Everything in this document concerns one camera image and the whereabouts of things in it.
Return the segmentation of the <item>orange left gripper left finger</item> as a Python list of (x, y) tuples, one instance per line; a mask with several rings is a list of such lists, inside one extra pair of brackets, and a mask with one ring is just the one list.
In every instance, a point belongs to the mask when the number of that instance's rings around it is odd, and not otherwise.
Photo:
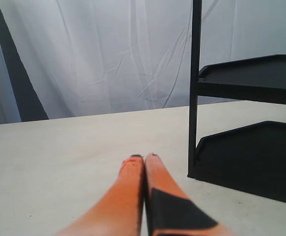
[(139, 236), (141, 232), (144, 160), (132, 155), (104, 196), (58, 236)]

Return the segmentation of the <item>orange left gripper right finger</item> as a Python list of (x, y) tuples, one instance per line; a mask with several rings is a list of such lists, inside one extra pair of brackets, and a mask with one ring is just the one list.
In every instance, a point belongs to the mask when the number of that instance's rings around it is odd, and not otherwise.
[(145, 207), (150, 236), (231, 236), (179, 187), (161, 158), (151, 153), (145, 159)]

